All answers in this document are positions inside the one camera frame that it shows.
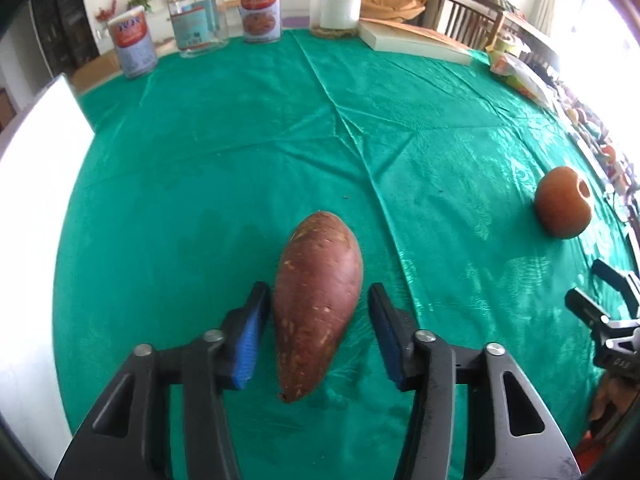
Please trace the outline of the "right hand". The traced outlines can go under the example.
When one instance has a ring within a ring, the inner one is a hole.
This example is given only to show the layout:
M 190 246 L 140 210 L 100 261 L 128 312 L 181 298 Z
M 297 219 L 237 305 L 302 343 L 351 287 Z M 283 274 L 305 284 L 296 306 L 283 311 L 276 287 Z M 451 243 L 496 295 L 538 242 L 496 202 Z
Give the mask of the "right hand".
M 624 417 L 638 394 L 638 386 L 629 379 L 605 372 L 594 394 L 589 413 L 589 432 L 594 440 L 605 440 L 616 420 Z

